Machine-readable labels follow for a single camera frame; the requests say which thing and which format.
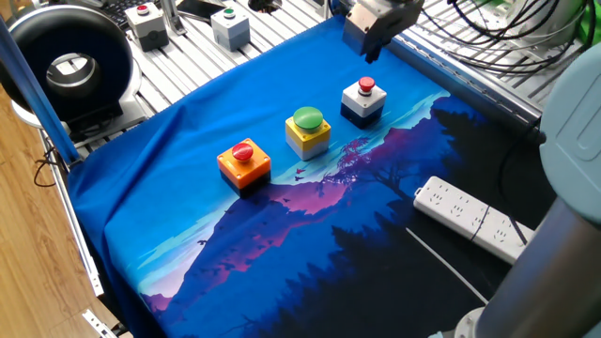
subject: green button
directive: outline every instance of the green button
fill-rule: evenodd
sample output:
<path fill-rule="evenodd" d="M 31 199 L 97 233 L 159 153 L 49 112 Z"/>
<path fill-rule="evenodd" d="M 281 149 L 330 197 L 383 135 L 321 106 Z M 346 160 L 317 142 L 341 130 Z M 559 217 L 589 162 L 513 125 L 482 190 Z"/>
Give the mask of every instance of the green button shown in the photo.
<path fill-rule="evenodd" d="M 312 130 L 321 125 L 323 114 L 314 107 L 302 107 L 292 116 L 294 123 L 304 130 Z"/>

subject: pine tree silhouette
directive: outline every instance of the pine tree silhouette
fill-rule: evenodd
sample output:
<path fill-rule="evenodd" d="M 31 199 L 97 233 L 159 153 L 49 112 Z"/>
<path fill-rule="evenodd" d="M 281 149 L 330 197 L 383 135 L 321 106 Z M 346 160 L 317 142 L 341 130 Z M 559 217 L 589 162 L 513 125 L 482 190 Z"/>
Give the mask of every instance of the pine tree silhouette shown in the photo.
<path fill-rule="evenodd" d="M 495 179 L 501 158 L 516 136 L 467 114 L 432 110 L 432 119 L 453 137 L 449 142 L 453 151 L 442 154 L 443 178 L 502 209 Z M 416 142 L 410 131 L 402 136 L 409 146 Z M 424 180 L 437 174 L 435 163 L 404 156 L 402 145 L 391 158 L 362 152 L 365 144 L 360 141 L 346 149 L 339 173 L 327 179 L 386 185 L 399 196 L 388 205 L 392 213 L 374 213 L 379 230 L 365 226 L 352 232 L 332 226 L 340 250 L 330 254 L 331 267 L 311 266 L 309 275 L 286 281 L 290 293 L 281 301 L 273 323 L 258 324 L 248 337 L 425 337 L 454 328 L 462 315 L 483 304 L 407 228 L 443 254 L 486 297 L 492 296 L 509 269 L 417 212 L 412 199 L 400 190 L 405 177 Z M 521 194 L 512 207 L 524 223 L 539 222 L 554 197 L 538 159 L 536 146 L 526 145 L 507 172 L 508 191 L 512 197 Z M 536 201 L 520 205 L 527 198 Z"/>

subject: cable bundle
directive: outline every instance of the cable bundle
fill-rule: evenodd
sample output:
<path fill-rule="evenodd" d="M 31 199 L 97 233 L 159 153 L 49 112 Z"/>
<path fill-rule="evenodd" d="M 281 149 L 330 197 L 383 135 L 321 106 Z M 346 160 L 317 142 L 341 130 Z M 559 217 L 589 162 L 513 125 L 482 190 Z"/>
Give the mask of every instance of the cable bundle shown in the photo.
<path fill-rule="evenodd" d="M 542 27 L 549 20 L 549 18 L 553 15 L 553 12 L 555 11 L 559 2 L 560 2 L 560 0 L 545 0 L 541 6 L 532 10 L 533 7 L 539 3 L 539 1 L 537 1 L 537 0 L 532 0 L 530 2 L 526 1 L 526 2 L 524 2 L 524 5 L 520 9 L 520 11 L 517 13 L 517 15 L 512 19 L 511 22 L 509 22 L 507 24 L 506 27 L 497 28 L 497 29 L 489 29 L 488 27 L 482 27 L 478 23 L 475 23 L 472 20 L 470 20 L 470 18 L 467 17 L 467 15 L 463 12 L 463 10 L 456 3 L 456 0 L 450 0 L 449 3 L 453 6 L 453 8 L 455 9 L 455 11 L 459 15 L 459 17 L 461 17 L 461 19 L 463 19 L 463 21 L 468 25 L 468 27 L 470 29 L 475 30 L 478 33 L 478 36 L 472 41 L 464 40 L 464 39 L 459 38 L 456 35 L 450 33 L 449 31 L 447 31 L 444 27 L 442 27 L 438 23 L 438 21 L 444 21 L 444 20 L 432 18 L 424 9 L 422 9 L 422 13 L 433 25 L 435 25 L 441 32 L 443 32 L 444 34 L 446 34 L 448 36 L 448 37 L 441 37 L 441 38 L 451 38 L 455 43 L 461 45 L 462 47 L 479 50 L 479 51 L 485 50 L 485 51 L 512 52 L 512 51 L 516 51 L 516 50 L 520 50 L 520 49 L 531 48 L 538 44 L 542 44 L 543 42 L 551 39 L 553 36 L 560 33 L 564 29 L 568 28 L 575 22 L 576 22 L 576 26 L 580 25 L 580 22 L 582 21 L 582 17 L 585 12 L 585 9 L 586 9 L 586 7 L 588 7 L 589 14 L 591 16 L 591 24 L 589 25 L 589 34 L 587 35 L 587 40 L 584 41 L 584 44 L 576 51 L 576 53 L 582 53 L 585 50 L 587 50 L 589 47 L 591 47 L 593 44 L 593 35 L 594 35 L 595 19 L 596 19 L 594 0 L 582 0 L 582 3 L 578 9 L 578 13 L 572 21 L 570 21 L 564 27 L 558 29 L 557 31 L 555 31 L 553 33 L 547 34 L 542 37 L 538 37 L 538 38 L 545 38 L 542 41 L 540 41 L 539 43 L 535 43 L 533 45 L 529 45 L 529 46 L 525 46 L 525 47 L 513 48 L 513 49 L 490 49 L 490 47 L 494 46 L 495 44 L 497 44 L 499 42 L 505 42 L 505 41 L 516 40 L 519 38 L 524 38 L 524 37 L 527 37 L 528 35 L 532 34 L 533 32 L 535 32 L 537 29 Z M 478 8 L 478 11 L 480 11 L 480 8 L 478 7 L 478 5 L 475 3 L 474 3 L 474 5 Z M 549 9 L 548 13 L 545 15 L 545 17 L 538 24 L 534 25 L 533 27 L 531 27 L 530 29 L 528 29 L 524 32 L 514 34 L 514 35 L 507 35 L 510 30 L 519 27 L 521 24 L 524 24 L 527 20 L 531 19 L 534 15 L 538 14 L 543 8 L 545 8 L 547 6 L 550 6 L 550 9 Z M 437 34 L 436 32 L 431 32 L 431 33 L 440 37 L 440 35 Z M 483 60 L 478 60 L 473 57 L 461 55 L 461 54 L 455 53 L 453 51 L 446 51 L 446 52 L 451 54 L 452 56 L 454 56 L 460 62 L 462 62 L 466 65 L 475 67 L 477 69 L 485 69 L 485 70 L 492 71 L 492 72 L 503 73 L 503 74 L 512 74 L 512 75 L 533 74 L 535 72 L 545 69 L 545 68 L 557 63 L 558 61 L 560 61 L 562 59 L 563 55 L 570 48 L 570 46 L 572 46 L 574 44 L 574 41 L 576 40 L 577 35 L 578 35 L 578 30 L 575 29 L 574 34 L 571 37 L 570 41 L 565 43 L 560 48 L 560 51 L 557 54 L 551 56 L 550 58 L 548 58 L 546 60 L 542 60 L 542 61 L 533 61 L 533 62 L 524 63 L 524 64 L 520 64 L 520 65 L 497 64 L 494 62 L 486 62 Z M 531 66 L 538 66 L 538 67 L 536 67 L 535 69 L 528 69 L 528 70 L 523 69 L 523 68 L 527 68 L 527 67 L 531 67 Z"/>

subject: power strip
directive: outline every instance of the power strip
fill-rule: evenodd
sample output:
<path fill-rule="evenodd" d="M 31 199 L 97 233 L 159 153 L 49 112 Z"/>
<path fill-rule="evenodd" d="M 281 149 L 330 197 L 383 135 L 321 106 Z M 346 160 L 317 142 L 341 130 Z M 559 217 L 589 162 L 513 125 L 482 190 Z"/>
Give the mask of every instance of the power strip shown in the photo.
<path fill-rule="evenodd" d="M 524 251 L 507 215 L 438 177 L 430 177 L 415 192 L 413 206 L 511 265 Z M 530 242 L 534 232 L 520 223 L 517 226 Z"/>

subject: blue pole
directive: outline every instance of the blue pole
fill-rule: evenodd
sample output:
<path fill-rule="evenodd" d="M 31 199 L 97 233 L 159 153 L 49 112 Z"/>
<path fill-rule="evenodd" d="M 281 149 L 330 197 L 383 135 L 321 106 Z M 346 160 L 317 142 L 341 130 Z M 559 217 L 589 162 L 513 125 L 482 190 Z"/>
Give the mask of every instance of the blue pole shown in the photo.
<path fill-rule="evenodd" d="M 19 46 L 12 39 L 4 21 L 0 24 L 0 60 L 4 63 L 8 74 L 19 87 L 25 100 L 29 103 L 29 107 L 31 107 L 48 136 L 50 136 L 54 147 L 63 157 L 63 160 L 67 164 L 78 161 L 80 156 L 73 142 L 61 125 L 60 120 L 58 120 L 52 105 L 46 98 L 41 86 L 39 86 L 34 73 L 27 65 Z"/>

